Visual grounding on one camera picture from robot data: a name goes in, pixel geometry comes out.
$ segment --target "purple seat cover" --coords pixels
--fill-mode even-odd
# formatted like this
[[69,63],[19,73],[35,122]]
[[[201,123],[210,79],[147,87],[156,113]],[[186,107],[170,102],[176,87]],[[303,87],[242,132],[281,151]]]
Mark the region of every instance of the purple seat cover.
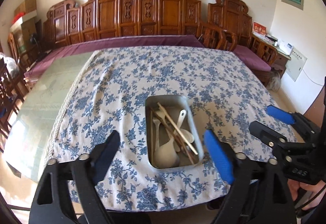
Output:
[[39,78],[46,69],[58,58],[78,55],[106,48],[136,46],[183,46],[203,48],[195,36],[127,36],[89,41],[62,47],[52,51],[42,61],[36,63],[25,73],[25,77]]
[[271,66],[253,53],[249,48],[237,45],[233,52],[249,69],[271,71]]

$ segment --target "tiled floor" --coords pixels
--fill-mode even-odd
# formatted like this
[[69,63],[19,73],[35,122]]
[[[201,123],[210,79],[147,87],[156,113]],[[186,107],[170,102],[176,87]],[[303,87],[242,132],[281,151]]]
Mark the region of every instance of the tiled floor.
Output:
[[[271,95],[280,108],[285,111],[294,112],[293,107],[283,94],[271,92]],[[12,115],[10,122],[12,123],[14,119],[15,114]],[[30,207],[37,183],[24,177],[23,175],[21,178],[16,177],[8,167],[7,163],[2,159],[2,153],[0,153],[0,172],[0,191],[7,203],[21,207]],[[76,213],[83,212],[79,204],[74,204],[74,208]],[[15,210],[14,213],[23,224],[28,223],[28,212]],[[205,224],[211,223],[215,215],[216,212],[207,211],[204,204],[176,211],[149,213],[153,224]]]

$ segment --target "wire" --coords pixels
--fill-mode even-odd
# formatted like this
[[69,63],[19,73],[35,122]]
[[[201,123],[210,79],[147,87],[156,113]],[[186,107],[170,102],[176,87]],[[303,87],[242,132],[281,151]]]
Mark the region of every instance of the wire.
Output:
[[302,69],[302,71],[303,71],[304,74],[308,77],[308,79],[309,79],[310,81],[312,81],[314,84],[319,85],[319,86],[321,86],[321,87],[324,86],[324,85],[321,85],[321,84],[319,84],[319,83],[316,83],[316,82],[314,82],[312,79],[310,79],[309,76],[307,75],[307,73],[304,71],[304,69]]
[[309,205],[313,200],[315,200],[319,195],[325,190],[326,184],[323,186],[323,188],[311,199],[309,199],[306,203],[302,204],[301,206],[297,207],[295,210],[299,211],[303,209],[305,206]]

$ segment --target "black cable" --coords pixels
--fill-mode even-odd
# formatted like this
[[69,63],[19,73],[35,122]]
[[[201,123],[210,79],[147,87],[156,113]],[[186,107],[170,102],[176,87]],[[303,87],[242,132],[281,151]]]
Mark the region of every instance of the black cable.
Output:
[[325,190],[326,188],[326,184],[323,186],[323,188],[313,196],[313,198],[309,199],[306,203],[302,204],[301,206],[297,207],[295,210],[299,211],[301,209],[303,209],[305,206],[309,205],[313,200],[315,200],[317,197],[319,197],[319,195]]

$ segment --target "hand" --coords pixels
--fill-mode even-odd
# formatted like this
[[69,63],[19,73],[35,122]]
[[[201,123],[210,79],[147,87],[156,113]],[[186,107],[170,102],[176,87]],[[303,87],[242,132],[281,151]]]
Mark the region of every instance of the hand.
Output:
[[[300,183],[300,182],[297,182],[295,180],[289,179],[287,181],[287,185],[289,186],[292,199],[293,199],[293,201],[295,201],[297,199],[297,197],[298,197],[299,188],[302,188],[302,189],[307,190],[307,191],[311,191],[312,194],[309,197],[309,199],[311,199],[324,187],[325,183],[323,181],[320,181],[315,186],[312,186],[310,184]],[[314,199],[310,204],[306,205],[302,210],[308,210],[308,209],[310,209],[312,207],[316,207],[317,205],[319,205],[319,203],[322,200],[325,192],[326,192],[326,189],[316,199]]]

